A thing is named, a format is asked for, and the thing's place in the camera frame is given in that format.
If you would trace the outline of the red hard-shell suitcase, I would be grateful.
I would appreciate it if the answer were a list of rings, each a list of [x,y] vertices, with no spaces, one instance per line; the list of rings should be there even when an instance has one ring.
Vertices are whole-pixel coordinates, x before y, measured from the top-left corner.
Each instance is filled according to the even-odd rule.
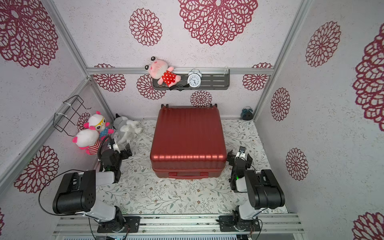
[[[227,162],[218,106],[162,106],[157,118],[150,160],[159,178],[218,178]]]

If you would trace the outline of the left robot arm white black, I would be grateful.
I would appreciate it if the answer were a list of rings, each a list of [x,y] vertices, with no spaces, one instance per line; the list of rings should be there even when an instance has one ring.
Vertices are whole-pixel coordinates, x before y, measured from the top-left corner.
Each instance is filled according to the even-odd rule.
[[[129,233],[137,226],[125,219],[121,209],[108,205],[97,197],[97,186],[116,184],[120,181],[122,160],[132,156],[130,144],[123,150],[109,149],[101,153],[108,166],[104,172],[89,170],[64,174],[53,200],[53,211],[57,215],[83,216],[99,224],[99,233]]]

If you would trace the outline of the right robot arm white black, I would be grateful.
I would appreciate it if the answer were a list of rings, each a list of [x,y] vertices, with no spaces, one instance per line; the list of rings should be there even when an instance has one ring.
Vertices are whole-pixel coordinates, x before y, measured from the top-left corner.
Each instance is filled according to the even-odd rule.
[[[232,167],[229,178],[231,190],[248,194],[248,200],[232,211],[228,221],[221,219],[219,222],[238,232],[252,231],[259,223],[258,215],[264,210],[285,205],[284,192],[272,170],[254,169],[253,158],[246,154],[246,148],[240,147],[236,154],[228,152],[227,161]]]

